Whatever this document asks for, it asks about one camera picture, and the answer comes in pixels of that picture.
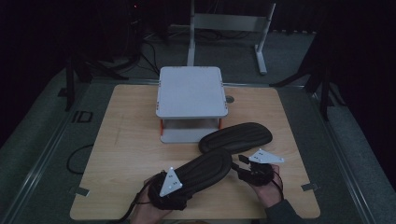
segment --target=dark background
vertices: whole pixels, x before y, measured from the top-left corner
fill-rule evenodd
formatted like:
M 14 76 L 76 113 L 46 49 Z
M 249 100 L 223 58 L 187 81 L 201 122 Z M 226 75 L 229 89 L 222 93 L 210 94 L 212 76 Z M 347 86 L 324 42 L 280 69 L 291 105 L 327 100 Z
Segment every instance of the dark background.
M 219 2 L 219 13 L 260 16 L 269 4 L 262 0 Z M 332 81 L 395 187 L 394 1 L 277 2 L 271 32 L 318 32 L 302 68 L 321 63 L 326 52 L 335 50 Z M 197 0 L 196 11 L 206 12 L 212 3 Z M 109 62 L 116 56 L 131 56 L 145 27 L 165 40 L 167 26 L 189 24 L 189 13 L 186 0 L 1 0 L 0 146 L 74 52 Z M 139 22 L 129 27 L 134 33 L 127 41 L 128 24 L 134 21 Z

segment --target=cable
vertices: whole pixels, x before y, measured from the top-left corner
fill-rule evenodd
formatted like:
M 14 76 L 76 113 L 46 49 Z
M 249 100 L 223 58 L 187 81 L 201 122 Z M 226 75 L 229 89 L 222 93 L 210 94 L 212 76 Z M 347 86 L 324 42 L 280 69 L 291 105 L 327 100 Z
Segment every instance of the cable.
M 93 147 L 93 144 L 89 144 L 89 145 L 84 146 L 84 147 L 79 147 L 78 149 L 76 149 L 76 150 L 69 156 L 69 158 L 67 159 L 66 168 L 67 168 L 67 170 L 68 170 L 70 173 L 75 174 L 75 175 L 83 175 L 83 174 L 84 174 L 84 172 L 79 172 L 79 171 L 73 170 L 73 169 L 70 167 L 70 161 L 72 160 L 73 156 L 74 156 L 76 153 L 78 153 L 78 152 L 81 151 L 82 149 L 86 149 L 86 148 L 89 148 L 89 147 Z

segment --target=metal frame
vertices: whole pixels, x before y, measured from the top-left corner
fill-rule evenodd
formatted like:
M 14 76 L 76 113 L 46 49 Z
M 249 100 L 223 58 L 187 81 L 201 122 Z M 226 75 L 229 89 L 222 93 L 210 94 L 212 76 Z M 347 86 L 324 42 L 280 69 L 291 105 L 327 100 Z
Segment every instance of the metal frame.
M 214 29 L 214 30 L 235 30 L 261 32 L 259 44 L 255 45 L 255 53 L 260 73 L 267 74 L 262 49 L 271 19 L 274 14 L 276 4 L 272 3 L 266 17 L 250 17 L 250 16 L 233 16 L 219 14 L 201 14 L 195 13 L 195 0 L 191 0 L 191 18 L 190 18 L 190 45 L 187 58 L 187 66 L 194 66 L 195 57 L 195 29 Z

